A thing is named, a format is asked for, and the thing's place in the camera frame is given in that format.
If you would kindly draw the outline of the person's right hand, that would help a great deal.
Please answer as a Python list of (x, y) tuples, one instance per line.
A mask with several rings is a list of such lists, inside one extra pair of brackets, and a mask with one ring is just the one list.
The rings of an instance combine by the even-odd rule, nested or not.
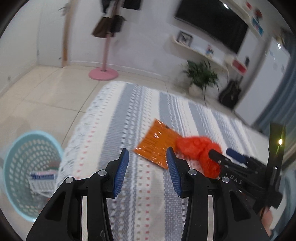
[(270, 237), (271, 236), (270, 226), (273, 222), (273, 214), (270, 211), (270, 209), (266, 207), (264, 210), (263, 209), (261, 210), (261, 217), (262, 217), (261, 219), (262, 225), (265, 228), (266, 233)]

